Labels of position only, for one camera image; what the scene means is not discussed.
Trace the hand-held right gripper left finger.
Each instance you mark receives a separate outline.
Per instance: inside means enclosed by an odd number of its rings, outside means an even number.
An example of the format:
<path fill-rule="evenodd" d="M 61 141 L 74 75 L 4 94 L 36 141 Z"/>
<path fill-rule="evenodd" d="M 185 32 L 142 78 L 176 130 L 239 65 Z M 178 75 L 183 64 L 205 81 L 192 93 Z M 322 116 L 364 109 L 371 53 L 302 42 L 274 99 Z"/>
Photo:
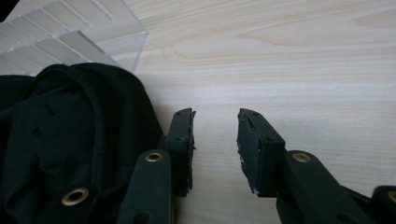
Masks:
<path fill-rule="evenodd" d="M 194 116 L 191 108 L 177 111 L 167 135 L 160 141 L 160 146 L 171 156 L 172 186 L 176 197 L 186 197 L 192 189 Z"/>

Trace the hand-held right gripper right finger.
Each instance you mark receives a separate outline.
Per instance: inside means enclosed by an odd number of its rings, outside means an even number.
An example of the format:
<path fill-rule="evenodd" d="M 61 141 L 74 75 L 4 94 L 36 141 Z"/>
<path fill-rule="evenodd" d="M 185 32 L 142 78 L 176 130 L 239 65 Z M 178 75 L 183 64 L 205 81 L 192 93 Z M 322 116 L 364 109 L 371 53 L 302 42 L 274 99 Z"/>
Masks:
<path fill-rule="evenodd" d="M 259 112 L 241 108 L 237 117 L 237 152 L 248 185 L 258 197 L 275 198 L 277 170 L 286 151 L 286 142 Z"/>

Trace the dark green cloth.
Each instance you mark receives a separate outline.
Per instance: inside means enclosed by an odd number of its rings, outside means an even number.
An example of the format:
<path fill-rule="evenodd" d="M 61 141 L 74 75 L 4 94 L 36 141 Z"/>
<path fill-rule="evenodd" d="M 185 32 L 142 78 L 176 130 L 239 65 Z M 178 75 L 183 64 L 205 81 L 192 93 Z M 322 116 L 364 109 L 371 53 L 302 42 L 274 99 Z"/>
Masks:
<path fill-rule="evenodd" d="M 0 224 L 115 224 L 162 134 L 143 84 L 116 66 L 0 75 Z"/>

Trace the clear acrylic divided organizer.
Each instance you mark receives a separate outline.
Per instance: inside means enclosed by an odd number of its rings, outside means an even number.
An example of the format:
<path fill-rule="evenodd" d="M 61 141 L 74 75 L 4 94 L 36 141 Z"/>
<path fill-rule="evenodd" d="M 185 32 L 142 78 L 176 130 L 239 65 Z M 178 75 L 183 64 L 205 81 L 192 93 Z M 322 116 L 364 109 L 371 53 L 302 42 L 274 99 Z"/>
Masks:
<path fill-rule="evenodd" d="M 0 75 L 34 76 L 55 63 L 133 72 L 147 37 L 125 0 L 21 0 L 0 22 Z"/>

